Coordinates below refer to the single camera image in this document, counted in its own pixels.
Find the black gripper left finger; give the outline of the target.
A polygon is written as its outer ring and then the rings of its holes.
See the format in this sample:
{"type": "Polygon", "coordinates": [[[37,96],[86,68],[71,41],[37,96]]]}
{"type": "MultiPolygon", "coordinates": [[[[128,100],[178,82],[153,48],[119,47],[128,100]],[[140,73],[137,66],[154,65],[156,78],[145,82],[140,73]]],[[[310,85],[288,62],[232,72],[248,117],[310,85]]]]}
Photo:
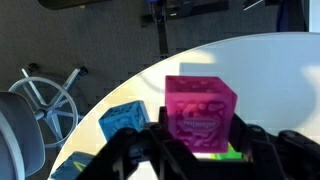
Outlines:
{"type": "Polygon", "coordinates": [[[161,106],[159,108],[158,125],[159,128],[157,129],[157,144],[159,146],[159,149],[165,157],[171,157],[172,148],[170,146],[170,143],[173,138],[168,131],[168,115],[165,106],[161,106]]]}

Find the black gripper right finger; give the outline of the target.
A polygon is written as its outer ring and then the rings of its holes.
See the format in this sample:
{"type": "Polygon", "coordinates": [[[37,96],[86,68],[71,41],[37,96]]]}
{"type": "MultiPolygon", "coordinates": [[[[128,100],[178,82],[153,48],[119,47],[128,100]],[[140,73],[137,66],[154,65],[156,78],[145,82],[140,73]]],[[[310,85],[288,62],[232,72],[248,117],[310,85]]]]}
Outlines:
{"type": "Polygon", "coordinates": [[[229,143],[236,152],[241,152],[244,157],[251,155],[251,137],[247,124],[234,114],[231,120],[229,143]]]}

